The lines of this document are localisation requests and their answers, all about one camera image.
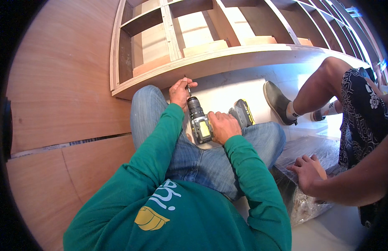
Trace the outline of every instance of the hand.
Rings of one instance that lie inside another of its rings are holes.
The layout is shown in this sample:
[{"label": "hand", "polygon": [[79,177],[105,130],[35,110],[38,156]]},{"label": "hand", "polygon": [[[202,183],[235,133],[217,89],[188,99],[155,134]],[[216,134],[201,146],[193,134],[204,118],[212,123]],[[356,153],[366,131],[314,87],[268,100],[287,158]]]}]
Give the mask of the hand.
[{"label": "hand", "polygon": [[241,135],[240,125],[231,114],[209,112],[208,119],[214,131],[212,140],[216,143],[224,145],[229,138]]},{"label": "hand", "polygon": [[187,85],[191,88],[196,87],[198,83],[193,82],[189,78],[183,78],[169,89],[170,103],[178,104],[183,109],[183,112],[188,111],[187,99],[190,98],[190,94],[186,90]]},{"label": "hand", "polygon": [[326,171],[322,168],[315,154],[311,158],[307,155],[302,158],[298,157],[294,165],[287,167],[287,169],[297,173],[298,185],[301,191],[310,196],[313,196],[312,186],[314,183],[318,180],[327,179]]}]

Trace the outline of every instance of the black patterned shorts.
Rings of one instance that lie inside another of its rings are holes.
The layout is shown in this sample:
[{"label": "black patterned shorts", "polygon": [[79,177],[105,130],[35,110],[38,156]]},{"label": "black patterned shorts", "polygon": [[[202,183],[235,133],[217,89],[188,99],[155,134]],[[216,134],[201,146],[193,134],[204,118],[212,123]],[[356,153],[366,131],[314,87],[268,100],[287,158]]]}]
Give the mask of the black patterned shorts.
[{"label": "black patterned shorts", "polygon": [[[357,165],[388,134],[388,109],[356,69],[349,69],[342,79],[343,122],[340,130],[339,164]],[[380,201],[359,208],[361,223],[369,227]]]}]

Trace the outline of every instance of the plastic-wrapped bundle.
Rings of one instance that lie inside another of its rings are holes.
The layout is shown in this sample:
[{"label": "plastic-wrapped bundle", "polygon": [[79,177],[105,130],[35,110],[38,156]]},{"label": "plastic-wrapped bundle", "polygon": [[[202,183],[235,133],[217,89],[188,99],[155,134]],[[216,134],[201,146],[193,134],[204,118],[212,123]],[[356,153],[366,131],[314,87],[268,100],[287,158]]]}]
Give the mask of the plastic-wrapped bundle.
[{"label": "plastic-wrapped bundle", "polygon": [[298,157],[316,154],[326,174],[335,176],[345,171],[338,165],[339,145],[338,141],[312,136],[289,141],[270,170],[282,195],[292,227],[321,215],[333,203],[319,201],[302,193],[297,186],[297,174],[287,170],[287,166],[294,164]]}]

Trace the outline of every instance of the curved plywood wall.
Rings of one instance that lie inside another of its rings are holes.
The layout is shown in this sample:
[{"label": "curved plywood wall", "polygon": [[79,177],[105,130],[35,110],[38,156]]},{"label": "curved plywood wall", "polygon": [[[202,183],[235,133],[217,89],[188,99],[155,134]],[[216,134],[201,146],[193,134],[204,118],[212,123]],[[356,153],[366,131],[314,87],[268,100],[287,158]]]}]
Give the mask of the curved plywood wall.
[{"label": "curved plywood wall", "polygon": [[[9,160],[7,173],[17,207],[44,250],[63,249],[63,232],[77,211],[134,153],[131,103],[109,92],[118,4],[49,0],[11,66],[12,156],[34,154]],[[118,137],[68,144],[110,135]],[[43,148],[61,143],[68,147]]]}]

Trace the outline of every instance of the gray slip-on shoe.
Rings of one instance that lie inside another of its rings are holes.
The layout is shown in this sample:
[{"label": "gray slip-on shoe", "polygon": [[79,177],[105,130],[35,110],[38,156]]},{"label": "gray slip-on shoe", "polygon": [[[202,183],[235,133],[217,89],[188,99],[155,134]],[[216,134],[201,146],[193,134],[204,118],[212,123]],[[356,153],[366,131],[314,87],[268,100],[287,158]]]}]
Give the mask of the gray slip-on shoe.
[{"label": "gray slip-on shoe", "polygon": [[266,81],[264,84],[264,95],[268,105],[279,116],[283,124],[297,125],[297,119],[295,121],[291,121],[286,116],[287,105],[291,102],[291,100],[286,98],[282,91],[271,81]]}]

